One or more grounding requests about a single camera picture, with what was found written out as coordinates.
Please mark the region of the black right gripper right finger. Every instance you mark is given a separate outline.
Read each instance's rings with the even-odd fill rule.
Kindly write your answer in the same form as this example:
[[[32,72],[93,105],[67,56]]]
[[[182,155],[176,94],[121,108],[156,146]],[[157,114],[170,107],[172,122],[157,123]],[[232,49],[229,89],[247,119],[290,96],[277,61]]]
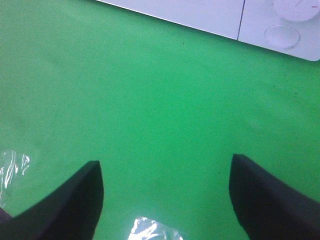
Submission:
[[[244,154],[232,156],[229,196],[237,220],[251,240],[320,238],[320,203]]]

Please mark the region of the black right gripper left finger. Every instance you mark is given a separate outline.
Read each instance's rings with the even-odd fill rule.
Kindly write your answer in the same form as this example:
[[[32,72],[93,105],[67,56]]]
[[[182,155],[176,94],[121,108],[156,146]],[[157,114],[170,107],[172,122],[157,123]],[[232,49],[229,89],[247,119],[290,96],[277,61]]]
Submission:
[[[91,240],[104,203],[99,161],[89,161],[41,201],[0,224],[2,240]]]

